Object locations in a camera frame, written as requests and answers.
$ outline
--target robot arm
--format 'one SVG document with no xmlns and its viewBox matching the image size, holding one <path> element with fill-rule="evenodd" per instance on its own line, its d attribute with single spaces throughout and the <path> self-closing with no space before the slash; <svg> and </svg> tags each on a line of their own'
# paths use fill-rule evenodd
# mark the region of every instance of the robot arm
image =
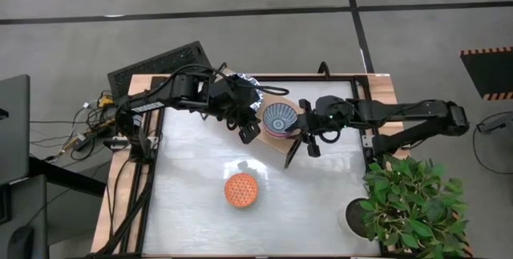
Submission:
<svg viewBox="0 0 513 259">
<path fill-rule="evenodd" d="M 305 99 L 300 100 L 299 104 L 305 112 L 298 116 L 297 122 L 289 130 L 301 130 L 300 139 L 308 144 L 309 155 L 313 157 L 321 155 L 315 136 L 332 144 L 338 140 L 344 127 L 366 130 L 377 129 L 387 122 L 425 120 L 391 136 L 372 137 L 369 145 L 373 157 L 395 153 L 403 146 L 411 146 L 436 135 L 461 136 L 470 127 L 462 107 L 441 100 L 384 104 L 375 100 L 341 99 L 328 95 L 319 98 L 313 110 Z M 337 136 L 328 140 L 324 137 L 326 132 L 336 132 Z"/>
</svg>

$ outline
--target potted plant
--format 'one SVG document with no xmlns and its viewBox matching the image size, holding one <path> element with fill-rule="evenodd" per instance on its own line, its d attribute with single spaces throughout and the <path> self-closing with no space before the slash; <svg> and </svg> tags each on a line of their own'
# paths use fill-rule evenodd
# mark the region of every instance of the potted plant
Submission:
<svg viewBox="0 0 513 259">
<path fill-rule="evenodd" d="M 370 241 L 377 238 L 394 253 L 417 258 L 465 257 L 463 230 L 468 221 L 463 219 L 466 205 L 461 200 L 461 181 L 442 182 L 443 167 L 434 166 L 431 160 L 386 156 L 385 162 L 390 169 L 378 163 L 369 165 L 363 177 L 369 198 L 349 204 L 350 228 L 356 232 L 353 227 L 360 225 Z M 355 215 L 348 216 L 351 212 L 358 213 L 360 221 L 354 222 Z"/>
</svg>

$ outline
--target plant pot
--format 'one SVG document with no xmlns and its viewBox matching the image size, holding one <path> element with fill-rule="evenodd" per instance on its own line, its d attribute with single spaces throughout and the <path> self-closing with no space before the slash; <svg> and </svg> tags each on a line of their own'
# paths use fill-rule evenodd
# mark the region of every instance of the plant pot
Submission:
<svg viewBox="0 0 513 259">
<path fill-rule="evenodd" d="M 357 198 L 352 200 L 345 209 L 345 221 L 347 222 L 347 225 L 355 233 L 356 235 L 367 238 L 366 234 L 366 227 L 363 224 L 363 214 L 367 212 L 364 210 L 359 202 L 362 200 L 366 200 L 365 198 Z"/>
</svg>

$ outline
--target black panel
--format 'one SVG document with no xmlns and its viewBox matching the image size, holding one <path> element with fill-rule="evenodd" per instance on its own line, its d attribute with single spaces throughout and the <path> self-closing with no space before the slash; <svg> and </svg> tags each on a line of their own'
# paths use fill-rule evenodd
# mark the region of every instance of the black panel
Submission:
<svg viewBox="0 0 513 259">
<path fill-rule="evenodd" d="M 461 59 L 481 97 L 513 92 L 513 51 L 511 48 L 462 52 Z"/>
<path fill-rule="evenodd" d="M 210 67 L 210 62 L 200 42 L 176 48 L 172 51 L 134 63 L 107 75 L 115 99 L 128 94 L 131 76 L 140 74 L 171 74 L 174 70 L 190 63 L 198 63 Z"/>
</svg>

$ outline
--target orange ball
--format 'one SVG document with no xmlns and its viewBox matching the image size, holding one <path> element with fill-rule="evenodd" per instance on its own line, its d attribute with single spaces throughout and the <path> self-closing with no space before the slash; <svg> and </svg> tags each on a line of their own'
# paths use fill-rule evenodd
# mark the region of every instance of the orange ball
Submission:
<svg viewBox="0 0 513 259">
<path fill-rule="evenodd" d="M 237 208 L 248 207 L 258 196 L 258 184 L 249 174 L 240 173 L 230 177 L 224 185 L 224 196 Z"/>
</svg>

